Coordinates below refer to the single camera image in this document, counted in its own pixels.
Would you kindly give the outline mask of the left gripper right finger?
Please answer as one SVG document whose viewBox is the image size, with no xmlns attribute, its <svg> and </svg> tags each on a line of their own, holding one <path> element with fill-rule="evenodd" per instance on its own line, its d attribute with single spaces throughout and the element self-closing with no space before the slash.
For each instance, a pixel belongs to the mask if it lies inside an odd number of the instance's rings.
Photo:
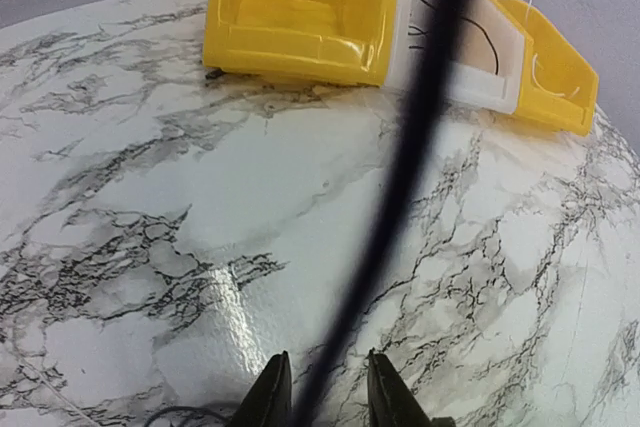
<svg viewBox="0 0 640 427">
<path fill-rule="evenodd" d="M 384 353 L 367 356 L 369 425 L 373 427 L 453 427 L 452 417 L 429 417 Z"/>
</svg>

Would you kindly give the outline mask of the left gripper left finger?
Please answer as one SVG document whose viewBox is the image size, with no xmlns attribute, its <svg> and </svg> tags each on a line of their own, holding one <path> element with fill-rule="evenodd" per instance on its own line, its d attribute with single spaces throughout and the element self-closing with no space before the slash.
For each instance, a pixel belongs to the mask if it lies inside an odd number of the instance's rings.
<svg viewBox="0 0 640 427">
<path fill-rule="evenodd" d="M 287 351 L 273 355 L 228 422 L 228 427 L 283 427 L 292 408 L 292 376 Z"/>
</svg>

